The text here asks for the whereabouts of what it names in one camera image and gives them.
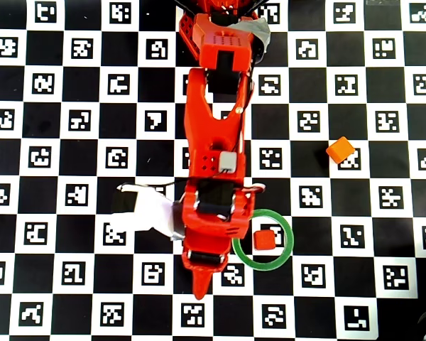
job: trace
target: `table surface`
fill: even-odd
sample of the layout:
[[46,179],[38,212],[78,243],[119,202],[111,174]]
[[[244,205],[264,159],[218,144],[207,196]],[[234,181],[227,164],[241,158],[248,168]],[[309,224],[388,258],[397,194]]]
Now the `table surface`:
[[[271,272],[232,255],[201,301],[179,242],[109,224],[117,185],[174,200],[185,183],[161,184],[188,174],[196,63],[164,3],[0,0],[0,341],[414,340],[426,310],[426,0],[258,10],[272,41],[253,74],[246,183],[266,184],[257,207],[289,221],[295,248]],[[233,107],[207,99],[218,119]],[[356,152],[337,165],[324,150],[341,136]],[[276,250],[253,250],[259,229]],[[274,259],[281,233],[255,219],[245,252]]]

